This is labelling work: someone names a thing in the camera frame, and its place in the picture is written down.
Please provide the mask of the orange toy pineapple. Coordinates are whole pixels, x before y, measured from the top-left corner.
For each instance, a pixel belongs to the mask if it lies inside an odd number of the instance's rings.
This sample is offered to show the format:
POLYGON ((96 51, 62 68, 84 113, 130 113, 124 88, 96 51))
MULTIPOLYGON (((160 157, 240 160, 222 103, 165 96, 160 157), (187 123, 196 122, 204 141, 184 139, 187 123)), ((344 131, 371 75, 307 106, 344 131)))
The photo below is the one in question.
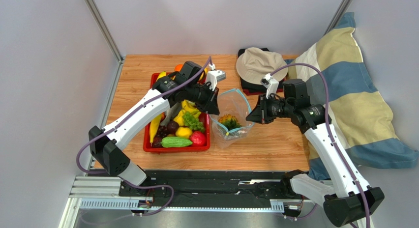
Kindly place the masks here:
POLYGON ((220 123, 218 128, 221 130, 231 131, 242 127, 238 118, 231 114, 221 116, 218 122, 220 123))

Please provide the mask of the clear zip top bag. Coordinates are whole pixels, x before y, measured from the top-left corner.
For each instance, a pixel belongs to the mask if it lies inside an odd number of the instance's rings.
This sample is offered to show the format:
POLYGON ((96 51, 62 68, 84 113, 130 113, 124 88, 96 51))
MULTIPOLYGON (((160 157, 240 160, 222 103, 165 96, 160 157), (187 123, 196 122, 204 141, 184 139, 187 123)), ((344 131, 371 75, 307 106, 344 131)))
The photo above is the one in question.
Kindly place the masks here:
POLYGON ((249 135, 254 125, 246 120, 250 105, 237 88, 219 94, 217 103, 219 114, 210 116, 211 130, 216 145, 227 148, 249 135))

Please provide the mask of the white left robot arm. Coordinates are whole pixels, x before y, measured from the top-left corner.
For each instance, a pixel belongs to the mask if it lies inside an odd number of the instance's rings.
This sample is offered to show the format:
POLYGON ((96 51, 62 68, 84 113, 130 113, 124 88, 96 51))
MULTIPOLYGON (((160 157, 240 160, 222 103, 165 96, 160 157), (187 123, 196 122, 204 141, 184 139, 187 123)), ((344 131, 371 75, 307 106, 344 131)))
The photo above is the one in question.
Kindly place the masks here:
POLYGON ((110 176, 117 176, 131 186, 141 185, 147 174, 124 153, 130 141, 156 117, 184 100, 195 103, 206 114, 219 114, 218 82, 226 73, 217 70, 211 60, 203 66, 187 61, 179 72, 156 80, 146 95, 120 118, 100 129, 89 130, 87 147, 110 176))

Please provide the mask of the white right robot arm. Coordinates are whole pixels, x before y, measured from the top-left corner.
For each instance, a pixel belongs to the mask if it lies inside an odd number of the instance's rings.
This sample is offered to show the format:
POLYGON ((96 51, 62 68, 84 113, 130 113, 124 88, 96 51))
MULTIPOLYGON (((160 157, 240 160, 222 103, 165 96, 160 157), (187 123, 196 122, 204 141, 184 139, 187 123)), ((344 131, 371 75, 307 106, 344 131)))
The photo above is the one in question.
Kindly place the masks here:
POLYGON ((284 97, 276 95, 279 83, 270 75, 262 78, 261 83, 267 91, 259 96, 246 120, 269 124, 276 118, 289 118, 315 148, 332 181, 332 185, 326 185, 294 170, 282 176, 281 192, 288 197, 301 195, 312 200, 336 227, 372 215, 385 195, 381 188, 371 187, 356 169, 342 149, 326 108, 310 102, 306 83, 300 79, 285 81, 284 97))

